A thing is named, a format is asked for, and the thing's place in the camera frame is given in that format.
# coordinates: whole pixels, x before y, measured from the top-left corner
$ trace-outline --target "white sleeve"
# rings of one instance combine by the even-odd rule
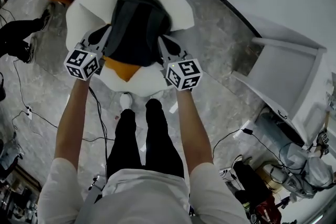
[[[205,224],[247,224],[241,203],[211,163],[198,165],[190,174],[190,204]]]
[[[66,159],[54,159],[38,201],[38,223],[72,223],[82,204],[75,167]]]

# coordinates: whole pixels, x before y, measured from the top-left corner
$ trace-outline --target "person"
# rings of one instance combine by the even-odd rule
[[[250,216],[256,215],[260,223],[280,224],[281,213],[275,204],[273,193],[248,165],[251,159],[250,157],[244,160],[243,156],[239,155],[232,166],[244,190],[238,190],[232,182],[226,182],[226,185],[239,202],[248,208]]]
[[[38,222],[73,223],[83,205],[77,169],[89,81],[77,80],[61,117],[55,158],[38,202]],[[107,161],[108,182],[87,214],[87,223],[248,223],[244,209],[221,179],[211,145],[189,90],[178,91],[181,140],[190,177],[169,135],[161,103],[146,104],[146,164],[141,165],[135,139],[132,99],[123,94],[121,117]]]
[[[314,188],[333,187],[335,175],[332,166],[321,160],[328,148],[322,139],[324,133],[318,135],[316,148],[310,153],[289,139],[274,123],[272,117],[273,114],[269,109],[263,109],[256,125],[277,147],[280,160],[293,174],[303,175],[303,180]]]
[[[54,13],[55,4],[50,3],[44,10],[41,18],[34,20],[15,20],[5,24],[0,29],[0,58],[8,54],[17,57],[25,63],[32,63],[36,49],[36,38],[30,44],[24,41],[32,33],[47,29]]]

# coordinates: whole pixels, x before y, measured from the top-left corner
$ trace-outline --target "black bag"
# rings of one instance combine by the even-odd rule
[[[158,37],[168,35],[171,19],[158,0],[118,0],[105,56],[147,67],[161,62]]]

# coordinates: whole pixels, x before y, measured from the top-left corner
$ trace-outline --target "floor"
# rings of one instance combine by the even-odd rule
[[[208,132],[212,146],[223,136],[240,128],[248,120],[254,120],[263,106],[262,100],[244,84],[231,76],[232,70],[247,74],[261,48],[250,44],[252,32],[219,0],[192,0],[199,26],[199,61],[204,76],[199,87],[193,91],[195,103]],[[42,14],[46,0],[10,0],[5,8],[16,19],[34,19]],[[36,62],[31,65],[16,62],[26,104],[33,111],[58,125],[66,106],[74,80],[67,75],[63,61],[67,55],[66,9],[57,4],[49,31],[39,32]],[[1,10],[7,21],[11,15]],[[5,77],[7,97],[0,103],[0,137],[9,140],[13,135],[12,118],[24,105],[21,100],[18,77],[13,57],[0,59],[0,71]],[[91,87],[102,105],[102,119],[108,128],[108,137],[114,138],[114,130],[120,115],[120,93],[112,92],[99,79],[91,80]],[[148,99],[134,96],[133,109],[137,114],[138,146],[144,145],[146,137],[145,104]],[[178,113],[169,112],[176,102],[174,90],[164,92],[163,108],[169,125],[171,139],[184,164],[180,140]],[[30,122],[24,114],[14,120],[17,139],[25,155],[20,164],[43,185],[55,150],[56,129],[38,116]],[[93,139],[102,136],[95,100],[87,101],[84,137]],[[109,142],[108,150],[113,145]],[[238,154],[258,158],[265,152],[255,138],[245,134],[228,137],[215,151],[214,162],[218,168],[230,166]],[[83,142],[80,154],[79,181],[84,189],[92,183],[94,175],[104,170],[104,142]]]

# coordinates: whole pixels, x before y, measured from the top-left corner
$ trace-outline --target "white shirt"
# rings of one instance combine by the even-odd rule
[[[190,175],[190,204],[205,224],[249,223],[239,201],[210,163]],[[87,223],[191,224],[188,188],[177,176],[147,170],[123,169],[109,178],[103,198],[95,203]],[[73,223],[83,204],[77,171],[69,161],[53,161],[38,202],[39,224]]]

